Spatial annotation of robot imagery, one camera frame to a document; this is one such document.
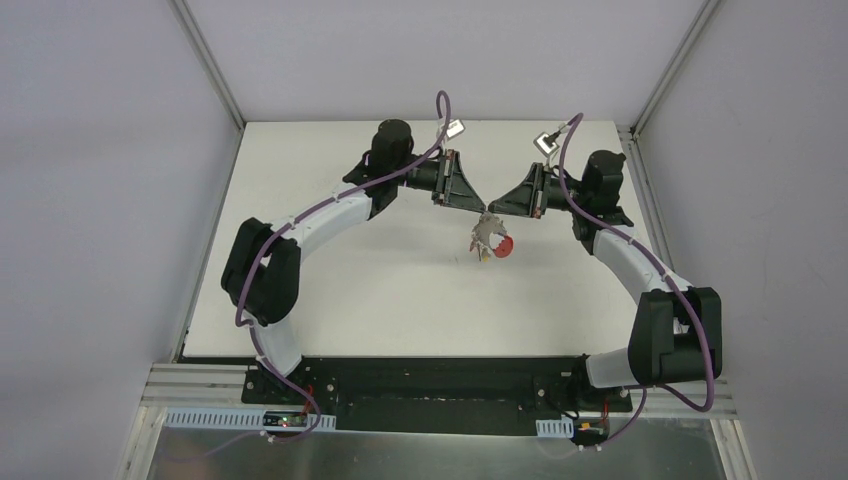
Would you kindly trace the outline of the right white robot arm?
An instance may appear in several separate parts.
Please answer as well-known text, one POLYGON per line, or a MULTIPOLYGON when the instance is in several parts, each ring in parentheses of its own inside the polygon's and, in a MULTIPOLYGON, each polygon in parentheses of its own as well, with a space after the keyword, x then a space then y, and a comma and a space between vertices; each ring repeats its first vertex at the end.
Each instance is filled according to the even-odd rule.
POLYGON ((625 157, 593 152, 580 179, 534 163, 526 178, 488 205, 489 212, 539 219, 549 210, 572 215, 575 238, 602 262, 637 305, 628 344, 589 356, 567 384, 569 400, 595 408, 608 388, 716 379, 722 370, 718 293, 694 287, 637 239, 619 206, 625 157))

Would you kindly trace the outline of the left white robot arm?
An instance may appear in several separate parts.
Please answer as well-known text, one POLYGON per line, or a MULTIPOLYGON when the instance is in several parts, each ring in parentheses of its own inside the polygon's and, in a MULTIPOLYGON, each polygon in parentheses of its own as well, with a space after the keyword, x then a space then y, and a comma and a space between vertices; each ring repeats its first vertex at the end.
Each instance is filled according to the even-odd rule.
POLYGON ((277 224, 249 218, 239 226, 221 287, 237 308, 237 326, 249 328, 258 360, 275 368, 266 389, 279 403, 293 404, 305 390, 305 378, 295 371, 302 350, 290 314, 299 296, 301 265, 310 254, 376 217, 401 187, 429 192, 437 206, 484 211, 462 172, 458 152, 445 147, 464 130, 458 119, 443 122, 435 144, 416 155, 410 125, 385 120, 369 150, 328 198, 277 224))

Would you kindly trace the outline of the keyring with coloured keys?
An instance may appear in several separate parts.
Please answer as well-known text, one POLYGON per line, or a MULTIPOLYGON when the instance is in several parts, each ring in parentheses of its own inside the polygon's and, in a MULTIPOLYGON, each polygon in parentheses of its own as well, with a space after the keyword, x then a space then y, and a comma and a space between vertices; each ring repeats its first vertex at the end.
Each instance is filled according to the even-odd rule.
POLYGON ((495 214, 484 211, 471 230, 470 252, 475 252, 480 262, 491 258, 506 258, 514 250, 514 239, 503 221, 495 214))

